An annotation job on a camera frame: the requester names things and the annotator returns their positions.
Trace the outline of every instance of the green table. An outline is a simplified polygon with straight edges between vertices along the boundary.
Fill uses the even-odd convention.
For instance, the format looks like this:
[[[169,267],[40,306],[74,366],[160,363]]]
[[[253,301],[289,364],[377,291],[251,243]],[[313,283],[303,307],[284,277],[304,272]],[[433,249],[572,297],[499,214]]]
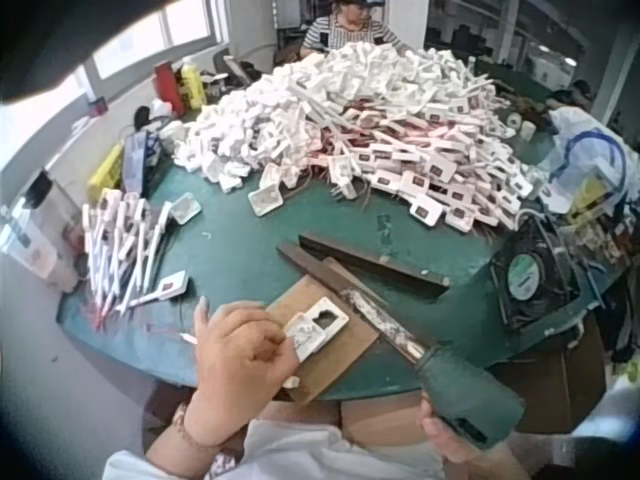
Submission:
[[[198,296],[206,296],[214,306],[239,299],[269,304],[300,278],[277,254],[276,245],[283,240],[295,242],[304,231],[449,276],[453,287],[433,301],[359,274],[418,338],[427,333],[435,336],[478,366],[504,361],[540,342],[545,332],[567,328],[594,300],[581,279],[579,300],[517,335],[508,335],[486,266],[499,240],[463,235],[446,226],[429,230],[409,215],[403,201],[378,192],[361,211],[362,200],[338,202],[320,181],[311,182],[282,208],[257,218],[247,200],[247,194],[257,188],[257,177],[225,195],[197,174],[171,168],[151,203],[158,207],[188,191],[203,207],[200,215],[177,229],[160,268],[160,276],[186,270],[192,279],[187,295],[140,307],[130,318],[112,317],[105,332],[96,332],[87,319],[83,286],[63,299],[58,315],[61,326],[133,367],[171,383],[195,386],[192,347],[177,333],[191,331]],[[613,275],[596,277],[601,288],[613,279]],[[417,388],[407,362],[379,340],[321,398],[347,400]]]

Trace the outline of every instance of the yellow container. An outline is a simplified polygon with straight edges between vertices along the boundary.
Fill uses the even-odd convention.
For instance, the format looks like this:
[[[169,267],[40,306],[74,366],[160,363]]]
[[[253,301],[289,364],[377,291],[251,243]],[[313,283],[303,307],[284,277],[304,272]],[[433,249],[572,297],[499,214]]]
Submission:
[[[204,94],[198,66],[191,57],[185,57],[184,66],[180,72],[189,94],[189,106],[192,110],[199,110],[203,105],[207,104],[207,98]]]
[[[124,144],[120,142],[111,149],[87,184],[89,200],[94,205],[100,200],[104,188],[117,189],[120,186],[123,162]]]

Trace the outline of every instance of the blue cable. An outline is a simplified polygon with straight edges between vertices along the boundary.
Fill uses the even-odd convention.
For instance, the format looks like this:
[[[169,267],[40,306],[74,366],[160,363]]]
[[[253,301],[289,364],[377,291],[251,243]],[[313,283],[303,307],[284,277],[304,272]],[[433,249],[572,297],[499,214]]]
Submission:
[[[579,133],[578,135],[576,135],[575,137],[573,137],[571,140],[567,142],[567,147],[565,148],[565,152],[564,152],[564,161],[562,165],[560,165],[554,172],[552,172],[549,175],[549,183],[560,178],[560,176],[567,170],[567,168],[569,168],[569,164],[571,163],[569,160],[569,155],[571,154],[571,151],[582,140],[588,140],[588,139],[602,140],[609,145],[609,151],[610,151],[609,156],[611,157],[609,164],[611,166],[613,166],[615,163],[614,162],[615,155],[613,155],[613,152],[617,151],[620,154],[620,158],[622,159],[622,178],[618,186],[614,189],[614,191],[616,193],[622,193],[622,190],[624,189],[624,186],[627,181],[627,157],[624,154],[624,150],[622,150],[622,147],[618,142],[616,142],[609,135],[605,135],[604,133],[600,132],[599,130],[589,130],[586,132]]]

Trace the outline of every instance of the black fan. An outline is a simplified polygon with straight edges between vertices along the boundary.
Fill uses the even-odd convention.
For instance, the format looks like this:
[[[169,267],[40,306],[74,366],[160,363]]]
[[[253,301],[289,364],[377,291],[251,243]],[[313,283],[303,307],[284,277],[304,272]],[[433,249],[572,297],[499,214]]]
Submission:
[[[529,217],[491,259],[505,326],[519,330],[580,295],[571,257],[553,224]]]

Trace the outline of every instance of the white shirt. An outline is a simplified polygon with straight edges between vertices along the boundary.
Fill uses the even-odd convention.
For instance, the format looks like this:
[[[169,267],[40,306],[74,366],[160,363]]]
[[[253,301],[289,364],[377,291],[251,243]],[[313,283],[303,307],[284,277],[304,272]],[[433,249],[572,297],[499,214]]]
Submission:
[[[129,452],[113,455],[103,480],[174,479]],[[441,457],[428,444],[363,450],[335,427],[253,421],[245,456],[220,480],[444,480]]]

